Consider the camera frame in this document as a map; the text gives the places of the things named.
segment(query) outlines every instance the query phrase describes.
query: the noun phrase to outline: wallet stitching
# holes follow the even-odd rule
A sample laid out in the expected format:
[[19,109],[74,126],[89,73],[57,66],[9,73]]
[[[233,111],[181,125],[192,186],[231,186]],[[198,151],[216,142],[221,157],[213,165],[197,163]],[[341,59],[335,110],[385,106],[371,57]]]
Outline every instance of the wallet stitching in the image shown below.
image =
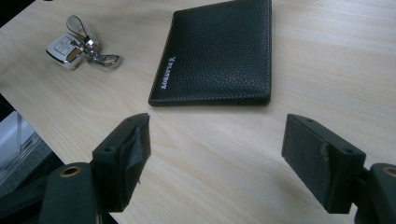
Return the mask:
[[[270,46],[271,46],[271,41],[270,41],[270,38],[271,38],[271,24],[270,24],[271,12],[270,12],[270,2],[271,2],[271,0],[267,0],[267,1],[266,1],[266,3],[267,3],[266,14],[267,14],[267,22],[268,22],[268,32],[267,32],[267,55],[270,55]],[[170,28],[168,37],[167,37],[167,39],[166,39],[165,47],[168,45],[168,41],[169,41],[170,35],[171,35],[171,33],[172,33],[172,28],[173,28],[173,26],[174,26],[174,19],[175,19],[175,17],[176,17],[176,16],[175,16],[175,14],[174,14],[174,16],[173,16],[173,18],[172,18],[171,28]],[[270,61],[271,61],[271,56],[269,56],[268,59],[267,59],[266,93],[257,93],[257,94],[249,94],[249,95],[212,96],[212,97],[177,97],[177,98],[158,99],[158,100],[156,100],[156,99],[150,99],[150,101],[151,101],[151,102],[171,102],[171,101],[180,101],[180,100],[188,100],[188,101],[189,101],[189,100],[218,100],[218,99],[227,99],[227,98],[230,99],[230,100],[232,100],[233,98],[238,98],[238,99],[240,99],[240,98],[245,98],[245,97],[248,98],[248,97],[264,96],[264,95],[268,94],[269,89],[270,89],[270,87],[269,87],[269,78],[270,78],[270,76],[271,76],[271,75],[269,75],[269,71],[270,71],[270,67],[271,67]],[[157,83],[156,80],[157,80],[158,77],[159,77],[158,75],[155,77],[154,83]],[[152,89],[151,89],[150,95],[152,95],[152,93],[154,92],[155,86],[156,86],[156,85],[153,85],[153,87],[152,87]]]

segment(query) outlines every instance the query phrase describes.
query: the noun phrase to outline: screw hole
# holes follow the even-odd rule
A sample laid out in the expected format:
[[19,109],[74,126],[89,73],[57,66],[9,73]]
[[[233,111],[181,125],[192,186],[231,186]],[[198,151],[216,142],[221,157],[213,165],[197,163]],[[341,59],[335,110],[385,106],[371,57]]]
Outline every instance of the screw hole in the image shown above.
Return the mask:
[[384,167],[384,172],[387,173],[388,175],[396,177],[396,168],[387,166],[387,167]]
[[79,172],[81,172],[81,167],[71,166],[71,167],[67,167],[64,170],[62,170],[61,176],[62,177],[70,177],[70,176],[78,174]]

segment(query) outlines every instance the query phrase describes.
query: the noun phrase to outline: floor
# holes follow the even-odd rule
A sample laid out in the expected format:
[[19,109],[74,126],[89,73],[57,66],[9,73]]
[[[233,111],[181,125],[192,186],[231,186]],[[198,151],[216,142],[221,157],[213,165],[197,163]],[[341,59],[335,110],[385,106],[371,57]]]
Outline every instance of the floor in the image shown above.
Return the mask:
[[0,122],[14,111],[12,105],[0,94]]
[[9,1],[7,5],[2,4],[0,9],[0,27],[9,22],[34,1],[35,0],[17,0]]

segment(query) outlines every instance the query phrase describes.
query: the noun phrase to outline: key fob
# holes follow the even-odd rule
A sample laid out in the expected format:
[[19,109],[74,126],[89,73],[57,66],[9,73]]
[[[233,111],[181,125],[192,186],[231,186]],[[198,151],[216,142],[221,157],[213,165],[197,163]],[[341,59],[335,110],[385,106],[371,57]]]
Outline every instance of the key fob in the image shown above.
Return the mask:
[[74,70],[84,58],[85,53],[72,45],[72,41],[76,41],[78,45],[81,41],[73,35],[64,34],[56,38],[47,46],[46,52],[61,66]]

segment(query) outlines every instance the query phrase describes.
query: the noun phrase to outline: desk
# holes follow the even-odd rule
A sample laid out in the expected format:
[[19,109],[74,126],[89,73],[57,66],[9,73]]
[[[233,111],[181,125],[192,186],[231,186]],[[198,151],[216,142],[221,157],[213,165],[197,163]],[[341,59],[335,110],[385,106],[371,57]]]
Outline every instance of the desk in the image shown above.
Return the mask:
[[[315,119],[396,163],[396,2],[273,2],[273,90],[267,106],[151,107],[175,10],[218,0],[35,1],[0,30],[0,92],[65,162],[92,151],[126,117],[148,112],[152,156],[119,223],[353,223],[328,215],[281,157],[286,116]],[[107,73],[57,66],[46,46],[78,15]]]

